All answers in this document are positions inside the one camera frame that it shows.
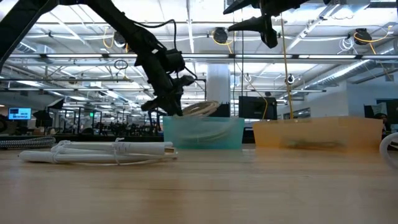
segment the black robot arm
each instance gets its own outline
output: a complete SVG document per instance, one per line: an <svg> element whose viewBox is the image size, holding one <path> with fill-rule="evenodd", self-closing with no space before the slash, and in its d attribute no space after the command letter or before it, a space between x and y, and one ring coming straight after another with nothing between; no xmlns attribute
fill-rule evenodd
<svg viewBox="0 0 398 224"><path fill-rule="evenodd" d="M0 22L0 32L7 34L0 40L0 68L39 17L59 4L86 4L124 37L129 48L137 54L135 66L142 66L157 96L144 104L142 110L160 107L168 115L182 116L183 86L194 82L189 76L170 77L172 72L185 68L182 53L177 49L167 50L151 32L128 19L111 0L19 0Z"/></svg>

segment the monitor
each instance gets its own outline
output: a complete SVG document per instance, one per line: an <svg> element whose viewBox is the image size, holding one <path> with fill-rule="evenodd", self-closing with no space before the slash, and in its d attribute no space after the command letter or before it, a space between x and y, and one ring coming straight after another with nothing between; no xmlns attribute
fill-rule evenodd
<svg viewBox="0 0 398 224"><path fill-rule="evenodd" d="M8 119L10 120L30 120L32 115L31 108L9 108Z"/></svg>
<svg viewBox="0 0 398 224"><path fill-rule="evenodd" d="M277 120L277 101L275 98L266 97L268 107L264 119ZM262 119L266 103L262 97L240 96L239 97L239 117L249 119Z"/></svg>

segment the table surface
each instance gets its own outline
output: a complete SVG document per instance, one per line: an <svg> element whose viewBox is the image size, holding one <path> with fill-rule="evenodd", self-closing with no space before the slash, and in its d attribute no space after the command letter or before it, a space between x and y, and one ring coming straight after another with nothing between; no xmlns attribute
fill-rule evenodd
<svg viewBox="0 0 398 224"><path fill-rule="evenodd" d="M0 151L0 223L398 222L398 171L377 152L180 151L132 166L23 163L19 152Z"/></svg>

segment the fluorescent light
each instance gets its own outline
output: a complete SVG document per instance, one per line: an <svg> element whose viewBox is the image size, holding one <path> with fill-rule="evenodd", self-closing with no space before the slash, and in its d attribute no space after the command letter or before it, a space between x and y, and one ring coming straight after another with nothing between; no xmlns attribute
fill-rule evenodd
<svg viewBox="0 0 398 224"><path fill-rule="evenodd" d="M54 95L57 95L57 96L63 96L61 93L57 93L57 92L54 92L54 91L52 91L51 93L54 94Z"/></svg>
<svg viewBox="0 0 398 224"><path fill-rule="evenodd" d="M98 58L101 54L48 54L49 58Z"/></svg>
<svg viewBox="0 0 398 224"><path fill-rule="evenodd" d="M75 91L74 89L63 89L63 88L45 88L44 91Z"/></svg>
<svg viewBox="0 0 398 224"><path fill-rule="evenodd" d="M8 58L41 58L39 54L11 54Z"/></svg>
<svg viewBox="0 0 398 224"><path fill-rule="evenodd" d="M39 89L35 88L9 88L10 91L39 91Z"/></svg>
<svg viewBox="0 0 398 224"><path fill-rule="evenodd" d="M362 59L397 59L397 55L363 55Z"/></svg>
<svg viewBox="0 0 398 224"><path fill-rule="evenodd" d="M136 54L110 54L109 57L111 58L136 58Z"/></svg>
<svg viewBox="0 0 398 224"><path fill-rule="evenodd" d="M119 95L116 94L114 91L107 91L106 94L113 98L119 98Z"/></svg>
<svg viewBox="0 0 398 224"><path fill-rule="evenodd" d="M17 81L18 83L25 84L25 85L30 85L30 86L35 86L35 87L40 87L41 84L33 81Z"/></svg>
<svg viewBox="0 0 398 224"><path fill-rule="evenodd" d="M257 54L238 54L236 58L285 58L284 55L257 55ZM286 55L286 58L292 58L292 55Z"/></svg>
<svg viewBox="0 0 398 224"><path fill-rule="evenodd" d="M183 58L228 58L228 54L182 54Z"/></svg>
<svg viewBox="0 0 398 224"><path fill-rule="evenodd" d="M347 59L355 58L356 55L310 55L309 58L313 59Z"/></svg>
<svg viewBox="0 0 398 224"><path fill-rule="evenodd" d="M82 96L69 96L69 98L72 98L74 100L81 100L81 101L88 100L87 98L84 98Z"/></svg>

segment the blue plastic container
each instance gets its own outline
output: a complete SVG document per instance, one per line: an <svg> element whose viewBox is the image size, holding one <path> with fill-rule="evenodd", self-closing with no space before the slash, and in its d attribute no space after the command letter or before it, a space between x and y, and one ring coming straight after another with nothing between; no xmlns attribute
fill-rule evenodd
<svg viewBox="0 0 398 224"><path fill-rule="evenodd" d="M164 141L178 149L241 149L243 118L163 117Z"/></svg>

